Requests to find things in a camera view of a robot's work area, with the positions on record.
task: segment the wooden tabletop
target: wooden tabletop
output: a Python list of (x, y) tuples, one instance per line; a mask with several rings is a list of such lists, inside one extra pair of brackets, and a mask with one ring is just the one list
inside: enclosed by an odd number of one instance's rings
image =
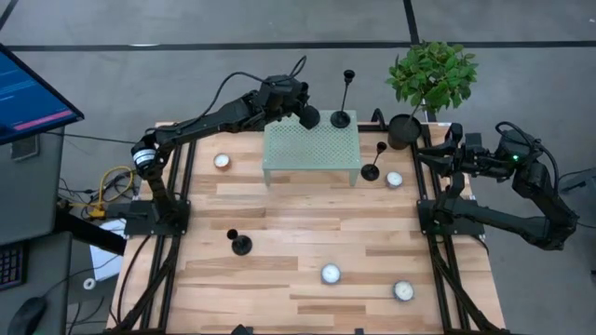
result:
[[(447, 127), (430, 125), (434, 144), (443, 141)], [(359, 137), (363, 162), (372, 162), (376, 143), (386, 141), (386, 133), (363, 132)], [(411, 151), (388, 148), (377, 162), (382, 178), (359, 178), (356, 187), (349, 186), (347, 172), (280, 171), (272, 174), (267, 188), (261, 169), (263, 142), (263, 133), (245, 132), (197, 143), (189, 194), (192, 218), (182, 239), (168, 333), (229, 334), (238, 324), (254, 327), (255, 333), (349, 334), (354, 328), (377, 334), (441, 333), (427, 239), (415, 210), (419, 194)], [(219, 153), (231, 157), (226, 172), (213, 165)], [(403, 176), (397, 190), (384, 185), (389, 171)], [(428, 174), (427, 192), (433, 195)], [(150, 198), (146, 186), (142, 193)], [(468, 186), (465, 194), (470, 194)], [(226, 237), (229, 229), (252, 239), (249, 255), (233, 253)], [(129, 240), (121, 274), (142, 240)], [(151, 238), (134, 264), (124, 312), (147, 285), (155, 240)], [(504, 327), (486, 251), (469, 236), (455, 236), (454, 244), (467, 293), (489, 320)], [(321, 283), (320, 269), (330, 262), (342, 271), (338, 285)], [(413, 301), (393, 298), (392, 285), (398, 280), (413, 283)], [(457, 327), (453, 293), (445, 287)], [(152, 326), (157, 324), (160, 292)]]

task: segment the gray floor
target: gray floor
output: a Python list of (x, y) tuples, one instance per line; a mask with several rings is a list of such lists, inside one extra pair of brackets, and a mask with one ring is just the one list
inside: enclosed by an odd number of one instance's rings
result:
[[(0, 0), (0, 10), (7, 0)], [(596, 39), (596, 3), (591, 0), (414, 0), (420, 37), (448, 41), (545, 41)], [(20, 0), (0, 42), (7, 45), (218, 43), (270, 41), (394, 40), (410, 35), (400, 0)], [(356, 71), (346, 107), (370, 118), (374, 108), (389, 116), (411, 107), (394, 101), (384, 84), (396, 53), (406, 49), (319, 49), (254, 51), (21, 52), (19, 56), (78, 106), (87, 120), (66, 130), (137, 140), (155, 121), (190, 118), (209, 103), (220, 81), (233, 71), (265, 76), (288, 72), (301, 55), (308, 63), (311, 102), (338, 108), (342, 71)], [(494, 148), (494, 125), (518, 124), (543, 139), (562, 173), (596, 166), (593, 94), (596, 48), (472, 49), (481, 65), (472, 97), (440, 121), (461, 122), (483, 134)], [(231, 81), (221, 102), (256, 83)], [(129, 147), (68, 139), (62, 176), (72, 188), (95, 187), (102, 173), (130, 164)], [(537, 214), (508, 187), (472, 182), (486, 206), (518, 215)], [(586, 224), (596, 224), (594, 194), (565, 197)], [(564, 251), (546, 252), (519, 237), (488, 230), (491, 264), (503, 313), (512, 331), (534, 334), (592, 334), (596, 329), (596, 230), (579, 227)], [(73, 271), (89, 266), (87, 247), (76, 245)], [(115, 281), (92, 292), (73, 281), (71, 302), (84, 302), (82, 316)], [(93, 319), (105, 320), (106, 306)], [(84, 333), (100, 325), (75, 329)]]

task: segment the monitor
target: monitor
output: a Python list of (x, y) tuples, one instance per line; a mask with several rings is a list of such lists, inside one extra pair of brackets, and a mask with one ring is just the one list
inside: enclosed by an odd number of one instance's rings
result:
[(56, 89), (0, 44), (0, 145), (84, 117)]

